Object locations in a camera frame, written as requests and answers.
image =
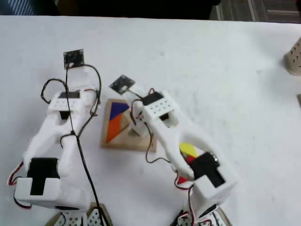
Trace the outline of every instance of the yellow piece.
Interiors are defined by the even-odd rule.
[[[180,151],[184,154],[190,155],[192,157],[197,158],[198,154],[196,149],[193,145],[187,144],[187,143],[181,143],[180,144]]]

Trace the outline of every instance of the wooden block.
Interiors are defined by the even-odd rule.
[[[150,136],[142,138],[129,128],[130,109],[126,104],[127,102],[121,99],[108,100],[104,113],[100,146],[144,152],[150,144]],[[156,152],[156,149],[157,138],[154,136],[150,151]]]

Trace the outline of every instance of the gray carpet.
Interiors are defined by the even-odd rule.
[[[222,0],[210,19],[301,23],[295,0]]]

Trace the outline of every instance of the small circuit board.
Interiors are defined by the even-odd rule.
[[[126,77],[125,75],[121,75],[116,81],[114,81],[110,88],[120,95],[124,94],[129,88],[131,88],[135,84],[135,81]]]
[[[78,49],[70,52],[64,52],[64,67],[67,69],[67,66],[72,64],[70,68],[80,67],[85,63],[84,60],[84,50]]]

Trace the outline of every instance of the white plastic part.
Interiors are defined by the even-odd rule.
[[[151,121],[157,119],[160,116],[171,112],[174,109],[175,106],[173,105],[173,101],[168,97],[164,97],[143,108],[142,113],[145,118],[144,121]]]
[[[285,54],[285,65],[289,73],[301,75],[301,38]]]
[[[200,216],[213,205],[218,207],[223,204],[237,183],[235,174],[226,164],[221,165],[217,170],[225,180],[225,183],[217,188],[207,176],[202,176],[194,182],[190,202],[196,216]],[[188,202],[183,209],[189,211]]]
[[[43,195],[30,195],[32,178],[18,178],[15,198],[32,205],[55,208],[73,207],[86,211],[90,206],[89,196],[84,190],[72,187],[58,178],[46,178]]]
[[[173,168],[179,172],[179,175],[190,180],[194,180],[194,173],[180,152],[180,143],[191,144],[203,152],[211,153],[218,159],[220,166],[217,170],[225,180],[224,184],[215,188],[206,175],[194,181],[190,200],[196,216],[200,216],[213,205],[219,206],[225,201],[237,183],[237,176],[210,136],[180,110],[177,103],[166,91],[161,94],[164,98],[147,106],[143,106],[140,101],[136,101],[137,104],[135,102],[133,111],[136,113],[142,111],[142,121],[137,122],[135,126],[132,125],[132,128],[141,135],[147,131],[146,126],[141,127],[141,125],[147,123],[165,149],[166,156],[172,163]],[[136,99],[134,94],[128,94],[127,101],[129,105],[132,104],[129,101],[133,101],[134,98]],[[169,118],[162,121],[160,116],[166,113]],[[186,202],[183,209],[189,211],[188,202]]]
[[[95,85],[90,82],[91,75],[85,72],[84,68],[75,68],[68,71],[69,91],[79,91],[80,98],[69,98],[72,124],[76,134],[90,116],[90,108],[95,102]],[[32,138],[24,153],[24,167],[28,171],[31,159],[43,157],[43,155],[54,144],[58,144],[63,135],[70,134],[71,121],[62,120],[60,111],[68,111],[67,100],[59,98],[61,92],[57,92],[48,106],[46,118],[39,132]],[[78,145],[75,136],[68,136],[62,139],[62,155],[58,161],[57,172],[60,178],[71,173],[70,160]],[[69,186],[58,178],[46,178],[43,195],[30,195],[32,178],[19,178],[16,185],[15,196],[18,200],[29,202],[33,205],[54,208],[55,206],[67,206],[87,211],[90,205],[88,194],[81,189]]]
[[[87,226],[87,215],[83,212],[62,212],[66,218],[61,215],[54,226]]]
[[[51,100],[48,107],[48,113],[57,111],[68,111],[68,103],[66,98],[59,98],[61,93],[57,93]],[[84,100],[82,98],[69,98],[70,111],[81,114],[84,109]]]

